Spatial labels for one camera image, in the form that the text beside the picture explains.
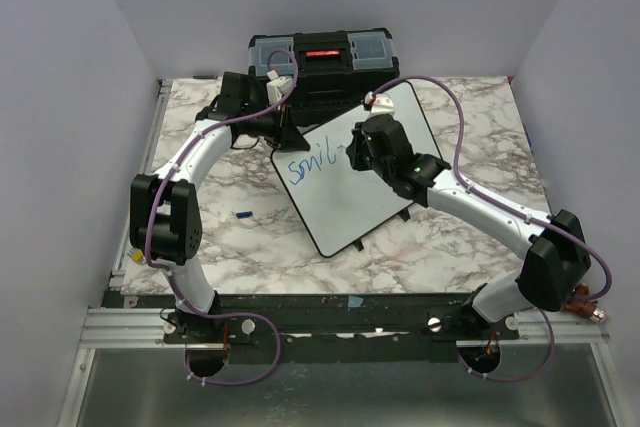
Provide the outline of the white whiteboard with black rim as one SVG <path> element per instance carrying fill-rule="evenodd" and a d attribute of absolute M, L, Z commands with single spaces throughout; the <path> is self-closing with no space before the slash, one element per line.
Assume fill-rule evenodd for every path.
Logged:
<path fill-rule="evenodd" d="M 319 254 L 332 257 L 412 202 L 374 172 L 354 170 L 346 154 L 352 129 L 368 113 L 358 105 L 303 137 L 308 151 L 275 150 L 271 162 Z"/>

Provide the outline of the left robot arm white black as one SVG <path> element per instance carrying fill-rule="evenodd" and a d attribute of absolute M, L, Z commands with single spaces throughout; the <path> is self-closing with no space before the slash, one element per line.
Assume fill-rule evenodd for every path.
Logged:
<path fill-rule="evenodd" d="M 197 192 L 215 163 L 242 135 L 278 138 L 286 130 L 285 104 L 297 76 L 271 70 L 267 82 L 226 72 L 220 92 L 195 118 L 191 134 L 153 174 L 138 174 L 130 186 L 129 236 L 147 265 L 168 280 L 176 307 L 189 313 L 187 329 L 201 342 L 222 327 L 212 311 L 216 292 L 198 259 L 203 227 Z"/>

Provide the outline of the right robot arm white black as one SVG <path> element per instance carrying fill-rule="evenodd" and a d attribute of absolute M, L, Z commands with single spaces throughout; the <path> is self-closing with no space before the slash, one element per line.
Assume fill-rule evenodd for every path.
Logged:
<path fill-rule="evenodd" d="M 519 311 L 560 311 L 590 268 L 574 214 L 562 210 L 547 217 L 513 202 L 498 207 L 440 157 L 414 152 L 389 114 L 356 123 L 346 153 L 354 170 L 374 172 L 397 196 L 470 224 L 521 259 L 519 272 L 480 286 L 466 301 L 460 326 L 471 338 L 485 337 L 496 322 Z"/>

